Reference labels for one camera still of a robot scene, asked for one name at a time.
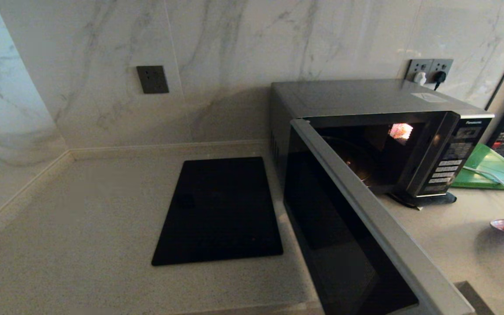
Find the black glass microwave door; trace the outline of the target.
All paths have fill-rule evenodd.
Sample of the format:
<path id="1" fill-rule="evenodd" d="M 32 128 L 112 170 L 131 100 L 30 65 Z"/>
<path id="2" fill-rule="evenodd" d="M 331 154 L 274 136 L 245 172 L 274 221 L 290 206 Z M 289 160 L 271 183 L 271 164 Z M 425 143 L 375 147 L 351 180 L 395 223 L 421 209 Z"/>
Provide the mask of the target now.
<path id="1" fill-rule="evenodd" d="M 290 122 L 284 204 L 325 315 L 475 315 L 303 119 Z"/>

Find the black induction cooktop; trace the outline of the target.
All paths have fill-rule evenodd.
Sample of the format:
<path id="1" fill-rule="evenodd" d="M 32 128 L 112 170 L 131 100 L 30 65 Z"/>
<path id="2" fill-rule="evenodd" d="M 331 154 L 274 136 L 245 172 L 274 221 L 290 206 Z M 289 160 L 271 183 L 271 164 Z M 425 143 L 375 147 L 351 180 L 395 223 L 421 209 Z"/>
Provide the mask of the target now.
<path id="1" fill-rule="evenodd" d="M 152 266 L 283 253 L 262 157 L 182 164 Z"/>

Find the green cutting board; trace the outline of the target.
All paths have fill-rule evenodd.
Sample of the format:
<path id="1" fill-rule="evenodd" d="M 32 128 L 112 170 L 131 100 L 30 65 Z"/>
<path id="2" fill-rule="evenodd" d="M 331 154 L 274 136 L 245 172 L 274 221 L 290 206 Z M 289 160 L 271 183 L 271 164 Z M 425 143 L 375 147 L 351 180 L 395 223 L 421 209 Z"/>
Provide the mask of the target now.
<path id="1" fill-rule="evenodd" d="M 479 143 L 456 176 L 452 187 L 504 190 L 504 186 L 489 173 L 504 182 L 504 157 Z"/>

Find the single grey wall socket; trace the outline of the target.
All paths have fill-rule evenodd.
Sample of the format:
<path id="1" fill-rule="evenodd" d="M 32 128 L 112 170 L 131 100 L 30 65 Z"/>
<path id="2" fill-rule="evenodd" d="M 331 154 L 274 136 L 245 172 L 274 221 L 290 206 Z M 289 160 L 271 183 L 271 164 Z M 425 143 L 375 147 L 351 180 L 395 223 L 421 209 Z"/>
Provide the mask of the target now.
<path id="1" fill-rule="evenodd" d="M 168 94 L 169 87 L 164 66 L 136 66 L 144 94 Z"/>

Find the grey paired wall socket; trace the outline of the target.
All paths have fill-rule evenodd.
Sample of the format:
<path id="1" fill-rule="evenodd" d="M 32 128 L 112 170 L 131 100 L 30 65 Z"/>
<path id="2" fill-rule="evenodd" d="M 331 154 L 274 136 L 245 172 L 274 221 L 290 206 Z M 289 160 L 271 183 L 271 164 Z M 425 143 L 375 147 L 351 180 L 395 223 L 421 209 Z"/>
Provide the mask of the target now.
<path id="1" fill-rule="evenodd" d="M 448 75 L 453 62 L 453 59 L 434 59 L 427 73 L 426 84 L 435 84 L 434 75 L 440 70 L 443 70 Z"/>
<path id="2" fill-rule="evenodd" d="M 428 73 L 428 70 L 432 64 L 433 59 L 412 59 L 407 68 L 405 75 L 405 80 L 413 82 L 414 74 L 418 71 L 423 71 Z"/>

